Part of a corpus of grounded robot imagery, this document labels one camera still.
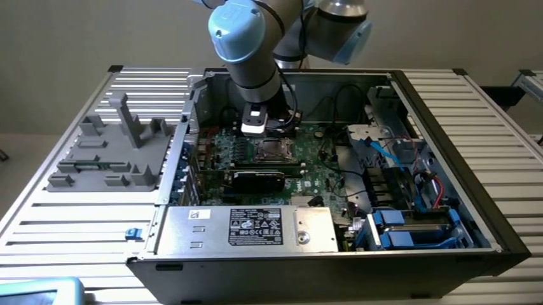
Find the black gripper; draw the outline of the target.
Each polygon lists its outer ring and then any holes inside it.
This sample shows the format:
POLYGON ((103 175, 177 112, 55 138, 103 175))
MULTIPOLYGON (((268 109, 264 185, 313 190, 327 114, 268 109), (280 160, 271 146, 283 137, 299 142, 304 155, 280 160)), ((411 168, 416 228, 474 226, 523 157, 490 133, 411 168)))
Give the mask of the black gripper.
POLYGON ((285 110, 273 118, 268 116, 264 136, 269 138, 289 138, 297 136, 299 125, 301 123, 303 112, 299 110, 297 102, 293 106, 285 106, 285 110))

